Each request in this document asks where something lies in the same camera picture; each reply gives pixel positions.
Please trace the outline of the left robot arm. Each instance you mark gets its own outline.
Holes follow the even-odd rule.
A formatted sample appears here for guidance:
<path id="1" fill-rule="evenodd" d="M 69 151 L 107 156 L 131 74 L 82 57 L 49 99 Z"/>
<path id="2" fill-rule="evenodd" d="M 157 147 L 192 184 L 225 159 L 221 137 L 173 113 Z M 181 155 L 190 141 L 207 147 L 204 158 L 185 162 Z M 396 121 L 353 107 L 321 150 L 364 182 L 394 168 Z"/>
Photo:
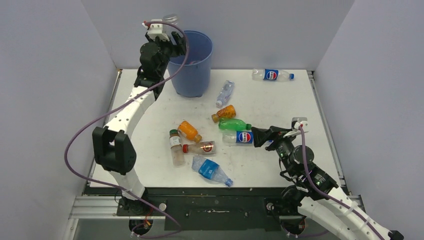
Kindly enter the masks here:
<path id="1" fill-rule="evenodd" d="M 146 188 L 134 169 L 137 153 L 131 136 L 143 114 L 162 92 L 171 58 L 187 56 L 186 34 L 173 31 L 171 36 L 173 40 L 146 37 L 148 42 L 140 48 L 140 67 L 124 106 L 118 108 L 104 127 L 96 127 L 92 132 L 95 162 L 115 179 L 122 196 L 130 200 L 130 210 L 138 216 L 149 210 L 149 201 L 143 198 Z"/>

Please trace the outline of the wide clear plastic jar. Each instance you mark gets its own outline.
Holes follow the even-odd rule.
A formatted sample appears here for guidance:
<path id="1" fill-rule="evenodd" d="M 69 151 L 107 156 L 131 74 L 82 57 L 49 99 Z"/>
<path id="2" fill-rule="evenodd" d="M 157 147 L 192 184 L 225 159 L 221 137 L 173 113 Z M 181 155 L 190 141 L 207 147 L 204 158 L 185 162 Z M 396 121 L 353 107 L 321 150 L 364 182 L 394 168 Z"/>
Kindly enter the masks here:
<path id="1" fill-rule="evenodd" d="M 178 25 L 179 17 L 176 13 L 171 13 L 163 16 L 162 21 L 176 26 Z M 176 32 L 174 27 L 166 24 L 163 25 L 163 29 L 165 30 L 167 35 L 171 35 L 172 32 Z"/>

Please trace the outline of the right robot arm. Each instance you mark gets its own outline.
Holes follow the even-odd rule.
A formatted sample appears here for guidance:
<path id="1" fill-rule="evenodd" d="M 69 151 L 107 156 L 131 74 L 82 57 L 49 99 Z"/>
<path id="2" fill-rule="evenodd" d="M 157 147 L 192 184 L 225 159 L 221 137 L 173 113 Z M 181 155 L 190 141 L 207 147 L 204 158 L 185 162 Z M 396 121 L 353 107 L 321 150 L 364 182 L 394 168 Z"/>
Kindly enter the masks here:
<path id="1" fill-rule="evenodd" d="M 271 142 L 266 151 L 276 151 L 280 176 L 291 182 L 281 194 L 283 213 L 300 214 L 314 220 L 344 240 L 403 240 L 397 230 L 389 230 L 367 215 L 338 183 L 317 164 L 306 145 L 302 126 L 293 129 L 252 127 L 253 145 Z"/>

